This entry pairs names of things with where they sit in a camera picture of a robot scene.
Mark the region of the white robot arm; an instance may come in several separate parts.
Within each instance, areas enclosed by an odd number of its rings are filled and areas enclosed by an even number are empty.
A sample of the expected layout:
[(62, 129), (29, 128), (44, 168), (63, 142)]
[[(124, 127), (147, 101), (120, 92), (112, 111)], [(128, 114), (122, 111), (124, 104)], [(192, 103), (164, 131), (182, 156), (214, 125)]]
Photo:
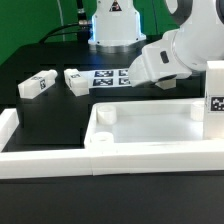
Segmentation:
[[(164, 0), (178, 27), (142, 48), (128, 69), (133, 86), (185, 79), (224, 59), (224, 0)], [(97, 0), (91, 49), (126, 51), (146, 39), (133, 0)]]

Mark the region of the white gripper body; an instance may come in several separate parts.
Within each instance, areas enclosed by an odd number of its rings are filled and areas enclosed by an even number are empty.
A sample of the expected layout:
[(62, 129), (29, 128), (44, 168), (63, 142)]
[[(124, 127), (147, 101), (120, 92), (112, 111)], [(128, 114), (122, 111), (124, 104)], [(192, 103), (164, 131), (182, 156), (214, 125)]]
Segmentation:
[(173, 53), (170, 43), (152, 43), (142, 48), (142, 53), (131, 64), (128, 76), (133, 87), (169, 79), (185, 79), (192, 71)]

